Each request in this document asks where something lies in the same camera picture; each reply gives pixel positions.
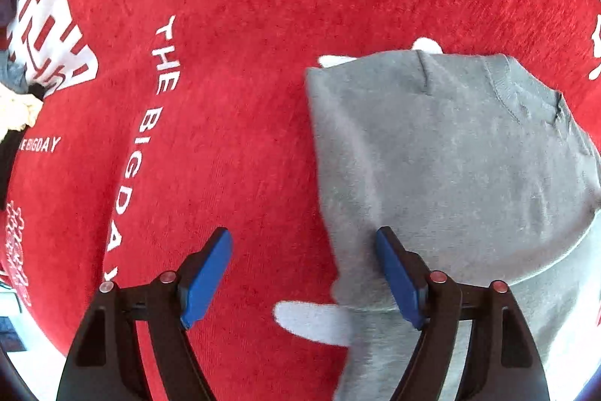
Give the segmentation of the grey knit sweater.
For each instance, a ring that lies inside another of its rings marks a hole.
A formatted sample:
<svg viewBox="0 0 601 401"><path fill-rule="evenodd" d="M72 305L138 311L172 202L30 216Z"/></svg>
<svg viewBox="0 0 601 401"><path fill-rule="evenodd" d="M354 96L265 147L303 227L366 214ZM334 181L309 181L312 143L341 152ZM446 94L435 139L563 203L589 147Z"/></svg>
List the grey knit sweater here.
<svg viewBox="0 0 601 401"><path fill-rule="evenodd" d="M321 213L350 319L335 398L386 400L418 334L374 234L458 282L512 289L554 400L599 361L600 156L560 92L504 55L374 54L307 74Z"/></svg>

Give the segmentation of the pile of clothes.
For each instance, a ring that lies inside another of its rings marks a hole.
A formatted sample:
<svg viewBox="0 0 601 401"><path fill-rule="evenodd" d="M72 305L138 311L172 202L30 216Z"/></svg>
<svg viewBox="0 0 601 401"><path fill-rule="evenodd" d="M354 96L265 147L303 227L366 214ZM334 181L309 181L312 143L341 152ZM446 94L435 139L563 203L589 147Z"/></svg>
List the pile of clothes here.
<svg viewBox="0 0 601 401"><path fill-rule="evenodd" d="M1 210L6 207L10 176L24 133L43 107L45 88L26 78L27 66L10 59L1 44Z"/></svg>

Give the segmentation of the red blanket with white print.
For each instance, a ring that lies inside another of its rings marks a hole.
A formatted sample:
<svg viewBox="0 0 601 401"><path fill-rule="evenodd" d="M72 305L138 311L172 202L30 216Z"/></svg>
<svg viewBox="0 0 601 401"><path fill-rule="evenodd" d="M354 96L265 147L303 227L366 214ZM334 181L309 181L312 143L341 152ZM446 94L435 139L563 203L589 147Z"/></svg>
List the red blanket with white print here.
<svg viewBox="0 0 601 401"><path fill-rule="evenodd" d="M128 287L218 226L233 260L190 343L221 400L329 400L346 351L293 336L286 300L327 303L305 70L322 55L504 53L600 133L600 0L20 0L7 32L49 93L23 139L1 260L69 349L100 283Z"/></svg>

